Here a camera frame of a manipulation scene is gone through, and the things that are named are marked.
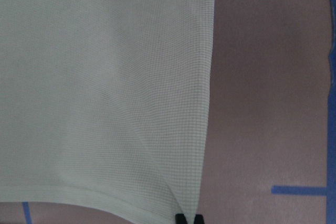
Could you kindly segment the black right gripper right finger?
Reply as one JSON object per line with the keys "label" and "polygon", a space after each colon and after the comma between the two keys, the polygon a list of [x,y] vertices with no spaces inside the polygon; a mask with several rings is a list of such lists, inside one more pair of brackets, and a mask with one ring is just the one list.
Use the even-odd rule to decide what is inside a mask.
{"label": "black right gripper right finger", "polygon": [[204,224],[204,217],[202,214],[195,215],[194,224]]}

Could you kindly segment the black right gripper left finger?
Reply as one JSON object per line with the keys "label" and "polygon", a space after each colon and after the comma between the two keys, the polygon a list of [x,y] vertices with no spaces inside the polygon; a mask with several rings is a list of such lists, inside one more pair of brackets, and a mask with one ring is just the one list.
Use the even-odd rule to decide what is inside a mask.
{"label": "black right gripper left finger", "polygon": [[175,215],[175,223],[176,224],[187,224],[186,217],[184,214],[176,214]]}

